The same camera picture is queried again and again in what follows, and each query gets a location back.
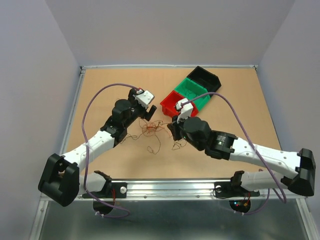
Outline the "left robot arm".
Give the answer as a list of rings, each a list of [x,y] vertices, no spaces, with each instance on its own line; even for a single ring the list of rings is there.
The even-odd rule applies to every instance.
[[[156,111],[151,105],[154,95],[148,90],[132,88],[126,99],[115,102],[111,116],[100,130],[77,148],[62,155],[52,154],[45,164],[38,190],[63,207],[77,196],[94,194],[107,197],[112,193],[112,178],[96,170],[86,173],[89,164],[103,153],[115,148],[128,134],[128,127],[138,118],[149,121]]]

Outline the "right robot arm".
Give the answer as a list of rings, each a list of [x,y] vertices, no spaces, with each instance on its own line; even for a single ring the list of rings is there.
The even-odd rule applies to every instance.
[[[244,162],[266,169],[235,172],[230,179],[230,189],[235,195],[275,188],[304,197],[315,194],[316,163],[313,152],[307,148],[296,152],[250,144],[234,134],[212,130],[199,117],[178,120],[175,116],[167,127],[175,141],[184,139],[213,159]]]

